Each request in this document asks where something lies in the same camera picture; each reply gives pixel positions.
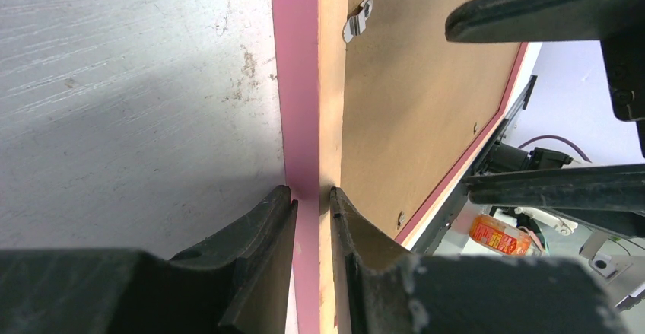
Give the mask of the brown frame backing board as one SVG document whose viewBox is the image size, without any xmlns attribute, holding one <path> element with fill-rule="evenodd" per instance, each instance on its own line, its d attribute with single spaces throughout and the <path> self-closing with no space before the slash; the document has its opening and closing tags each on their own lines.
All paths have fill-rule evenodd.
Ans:
<svg viewBox="0 0 645 334">
<path fill-rule="evenodd" d="M 347 46 L 341 187 L 391 237 L 497 113 L 516 60 L 518 43 L 446 40 L 467 1 L 373 0 Z"/>
</svg>

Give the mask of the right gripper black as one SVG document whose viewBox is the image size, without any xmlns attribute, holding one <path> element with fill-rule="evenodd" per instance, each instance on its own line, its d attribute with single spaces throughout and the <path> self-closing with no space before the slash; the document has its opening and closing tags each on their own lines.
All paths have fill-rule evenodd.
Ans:
<svg viewBox="0 0 645 334">
<path fill-rule="evenodd" d="M 616 119 L 637 127 L 644 151 L 644 0 L 469 0 L 446 19 L 456 43 L 601 40 Z M 479 205 L 531 207 L 609 234 L 644 237 L 644 165 L 579 167 L 471 176 Z"/>
</svg>

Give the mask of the light wooden picture frame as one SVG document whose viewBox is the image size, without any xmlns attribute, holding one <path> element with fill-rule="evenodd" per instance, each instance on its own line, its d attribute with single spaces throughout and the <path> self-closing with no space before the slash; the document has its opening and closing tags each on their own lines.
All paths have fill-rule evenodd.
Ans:
<svg viewBox="0 0 645 334">
<path fill-rule="evenodd" d="M 302 333 L 340 333 L 335 273 L 339 243 L 329 190 L 341 186 L 347 46 L 365 31 L 373 7 L 373 0 L 361 1 L 354 10 L 348 0 L 272 0 L 286 182 L 300 203 L 294 274 Z M 500 124 L 511 94 L 523 86 L 532 67 L 526 58 L 532 46 L 518 44 L 497 113 L 412 220 L 392 237 L 404 247 L 412 247 L 435 218 Z"/>
</svg>

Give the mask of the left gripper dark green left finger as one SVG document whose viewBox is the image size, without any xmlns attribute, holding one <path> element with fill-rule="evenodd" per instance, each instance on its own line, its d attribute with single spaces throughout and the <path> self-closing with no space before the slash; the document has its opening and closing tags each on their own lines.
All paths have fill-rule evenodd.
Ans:
<svg viewBox="0 0 645 334">
<path fill-rule="evenodd" d="M 3 333 L 283 333 L 298 202 L 275 187 L 161 259 L 137 249 L 4 250 Z"/>
</svg>

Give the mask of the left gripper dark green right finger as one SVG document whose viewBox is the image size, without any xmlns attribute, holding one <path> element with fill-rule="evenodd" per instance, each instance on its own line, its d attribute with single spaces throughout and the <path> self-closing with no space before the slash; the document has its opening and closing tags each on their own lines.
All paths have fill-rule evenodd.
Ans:
<svg viewBox="0 0 645 334">
<path fill-rule="evenodd" d="M 625 333 L 571 259 L 425 256 L 363 217 L 338 187 L 329 207 L 340 333 Z"/>
</svg>

